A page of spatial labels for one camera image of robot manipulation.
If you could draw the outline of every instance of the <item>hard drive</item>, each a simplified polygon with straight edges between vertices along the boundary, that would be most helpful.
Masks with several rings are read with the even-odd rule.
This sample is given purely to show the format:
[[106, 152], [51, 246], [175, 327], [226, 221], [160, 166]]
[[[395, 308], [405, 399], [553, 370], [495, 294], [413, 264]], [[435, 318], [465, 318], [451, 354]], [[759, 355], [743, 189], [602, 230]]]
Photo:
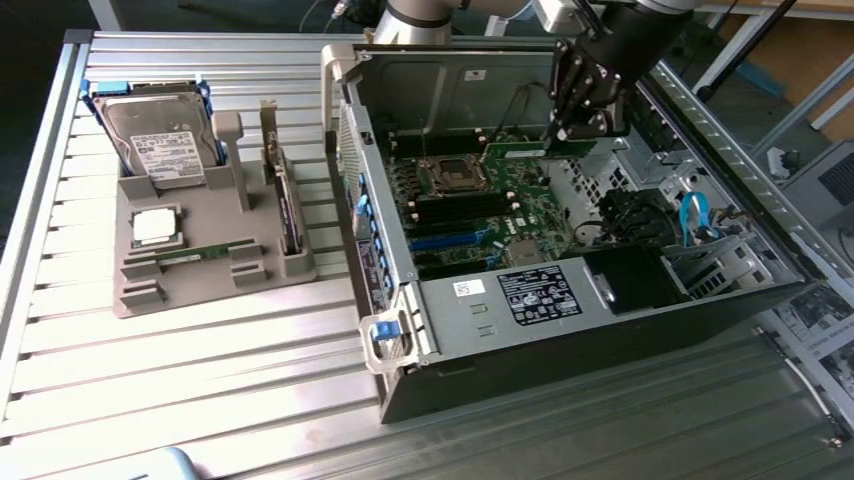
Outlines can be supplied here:
[[204, 82], [102, 82], [83, 100], [116, 147], [123, 175], [148, 175], [159, 189], [204, 183], [203, 168], [224, 163], [214, 138]]

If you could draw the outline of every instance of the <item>aluminum profile table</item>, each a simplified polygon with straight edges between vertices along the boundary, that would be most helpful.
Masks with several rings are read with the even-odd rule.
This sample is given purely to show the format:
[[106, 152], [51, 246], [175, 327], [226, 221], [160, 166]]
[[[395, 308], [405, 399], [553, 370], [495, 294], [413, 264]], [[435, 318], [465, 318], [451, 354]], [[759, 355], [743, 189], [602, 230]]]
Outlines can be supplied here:
[[[114, 478], [176, 445], [206, 478], [850, 478], [853, 450], [749, 334], [437, 415], [379, 425], [320, 143], [319, 49], [358, 36], [96, 33], [63, 49], [0, 271], [2, 478]], [[459, 39], [535, 45], [542, 40]], [[316, 282], [116, 319], [116, 154], [82, 77], [200, 74], [260, 146], [279, 103]]]

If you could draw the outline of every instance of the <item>sticker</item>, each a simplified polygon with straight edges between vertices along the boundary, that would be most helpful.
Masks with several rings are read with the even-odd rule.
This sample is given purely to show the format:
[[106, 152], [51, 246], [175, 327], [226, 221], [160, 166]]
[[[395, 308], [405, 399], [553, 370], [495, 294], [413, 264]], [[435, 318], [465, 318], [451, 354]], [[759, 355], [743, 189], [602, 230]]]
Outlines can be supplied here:
[[467, 82], [486, 80], [486, 70], [466, 70], [466, 76], [463, 79]]
[[131, 142], [146, 173], [152, 180], [172, 180], [202, 175], [202, 159], [192, 132], [135, 135], [131, 137]]
[[517, 152], [507, 152], [505, 154], [505, 158], [531, 158], [531, 157], [545, 157], [546, 150], [519, 150]]
[[454, 284], [454, 293], [458, 297], [478, 295], [483, 292], [486, 292], [486, 287], [483, 286], [483, 280], [481, 279], [469, 280], [466, 282], [457, 282]]
[[582, 313], [558, 265], [499, 275], [498, 283], [519, 325], [549, 322]]
[[195, 262], [202, 260], [202, 255], [187, 255], [186, 257], [167, 258], [166, 260], [160, 260], [158, 265], [178, 265], [179, 263]]

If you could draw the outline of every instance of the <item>motherboard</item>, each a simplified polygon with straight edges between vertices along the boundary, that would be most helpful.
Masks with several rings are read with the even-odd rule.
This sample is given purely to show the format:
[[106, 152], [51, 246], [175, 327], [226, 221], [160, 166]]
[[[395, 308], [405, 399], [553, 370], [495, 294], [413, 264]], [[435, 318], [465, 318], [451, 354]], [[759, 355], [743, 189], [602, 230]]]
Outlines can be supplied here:
[[563, 161], [595, 142], [554, 152], [503, 138], [482, 152], [391, 158], [398, 212], [422, 280], [542, 263], [567, 248], [569, 212], [551, 191]]

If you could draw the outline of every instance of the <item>warning label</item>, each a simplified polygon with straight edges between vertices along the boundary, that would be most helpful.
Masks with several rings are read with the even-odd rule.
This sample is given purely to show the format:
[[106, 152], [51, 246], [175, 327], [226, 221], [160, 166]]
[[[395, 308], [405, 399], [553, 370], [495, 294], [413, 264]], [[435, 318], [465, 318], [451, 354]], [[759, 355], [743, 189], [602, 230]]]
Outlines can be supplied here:
[[582, 313], [557, 265], [499, 275], [498, 282], [519, 325], [547, 322]]
[[202, 159], [191, 132], [136, 135], [131, 142], [152, 180], [202, 175]]

